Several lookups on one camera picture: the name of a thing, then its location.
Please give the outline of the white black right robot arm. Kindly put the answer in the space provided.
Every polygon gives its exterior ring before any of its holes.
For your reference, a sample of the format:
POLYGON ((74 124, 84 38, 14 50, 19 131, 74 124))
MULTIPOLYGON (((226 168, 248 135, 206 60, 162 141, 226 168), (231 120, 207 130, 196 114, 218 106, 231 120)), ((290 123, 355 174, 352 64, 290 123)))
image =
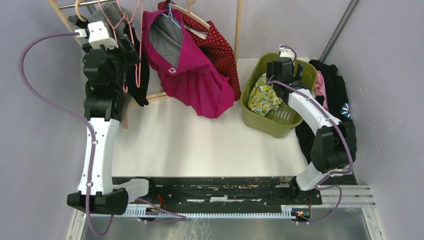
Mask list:
POLYGON ((289 57, 278 57, 266 65, 266 84, 276 95, 295 110, 314 134, 310 151, 311 162, 294 178, 289 199, 302 204, 309 198, 309 190, 317 189, 330 177, 353 171, 356 129, 352 122, 343 122, 330 114, 300 81, 302 70, 295 70, 289 57))

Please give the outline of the pink wire hanger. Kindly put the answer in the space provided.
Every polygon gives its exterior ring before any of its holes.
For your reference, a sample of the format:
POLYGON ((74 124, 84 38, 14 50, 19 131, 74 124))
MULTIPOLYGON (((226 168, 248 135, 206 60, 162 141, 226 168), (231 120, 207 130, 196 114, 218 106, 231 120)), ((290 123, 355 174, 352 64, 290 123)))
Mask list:
MULTIPOLYGON (((137 13, 140 13, 140 27, 142 26, 142 15, 143 15, 143 10, 144 10, 144 0, 138 0, 137 1, 137 5, 132 13, 131 18, 128 17, 127 13, 125 11, 122 11, 121 5, 120 5, 120 1, 119 0, 115 0, 117 2, 117 6, 118 6, 118 10, 121 12, 122 16, 120 17, 118 23, 113 24, 111 22, 111 20, 109 19, 108 15, 105 13, 103 7, 102 7, 102 3, 100 3, 100 0, 97 0, 96 3, 100 9, 100 11, 102 12, 103 16, 106 18, 106 21, 108 23, 108 25, 111 27, 112 33, 113 33, 113 38, 116 40, 116 42, 118 42, 118 37, 117 37, 117 33, 116 33, 116 29, 117 27, 119 27, 119 25, 124 22, 127 23, 130 27, 134 21, 134 18, 136 16, 137 13)), ((134 83, 136 85, 137 88, 140 88, 141 86, 141 56, 142 56, 142 42, 141 40, 139 40, 139 43, 135 43, 135 34, 132 33, 132 30, 130 30, 130 39, 131 42, 133 43, 134 47, 138 46, 139 50, 138 50, 138 56, 140 58, 139 63, 135 63, 135 80, 134 83)), ((124 93, 128 93, 128 86, 126 85, 126 80, 123 80, 122 82, 122 90, 124 93)))

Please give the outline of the red polka dot skirt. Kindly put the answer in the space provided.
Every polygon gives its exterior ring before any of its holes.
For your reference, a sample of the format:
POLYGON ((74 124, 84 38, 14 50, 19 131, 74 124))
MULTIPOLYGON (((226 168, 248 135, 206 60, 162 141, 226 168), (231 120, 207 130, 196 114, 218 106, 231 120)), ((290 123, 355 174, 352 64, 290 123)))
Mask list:
MULTIPOLYGON (((158 3, 158 11, 167 10, 170 1, 158 3)), ((240 98, 240 83, 237 74, 237 65, 234 51, 228 41, 220 34, 214 24, 209 21, 210 29, 207 30, 197 21, 182 13, 183 24, 189 31, 196 45, 211 60, 218 72, 229 78, 230 86, 234 92, 234 102, 240 98)))

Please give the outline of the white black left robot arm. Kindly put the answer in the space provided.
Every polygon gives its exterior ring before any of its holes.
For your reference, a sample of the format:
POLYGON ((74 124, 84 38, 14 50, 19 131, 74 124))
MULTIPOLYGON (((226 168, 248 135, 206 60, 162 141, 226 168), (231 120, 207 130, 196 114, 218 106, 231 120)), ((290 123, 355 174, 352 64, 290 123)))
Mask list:
POLYGON ((136 198, 149 204, 158 195, 145 179, 115 185, 112 177, 116 134, 130 102, 123 85, 141 59, 127 34, 112 38, 93 33, 83 50, 87 145, 80 182, 66 203, 88 214, 122 215, 136 198))

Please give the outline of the magenta pleated skirt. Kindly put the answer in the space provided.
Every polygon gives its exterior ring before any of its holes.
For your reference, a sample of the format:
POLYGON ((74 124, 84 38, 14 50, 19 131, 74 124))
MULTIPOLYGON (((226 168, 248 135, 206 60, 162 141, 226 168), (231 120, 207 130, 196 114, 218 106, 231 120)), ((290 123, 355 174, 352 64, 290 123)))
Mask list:
POLYGON ((218 118, 234 104, 229 78, 220 74, 185 28, 182 13, 145 11, 142 50, 169 97, 192 107, 197 115, 218 118))

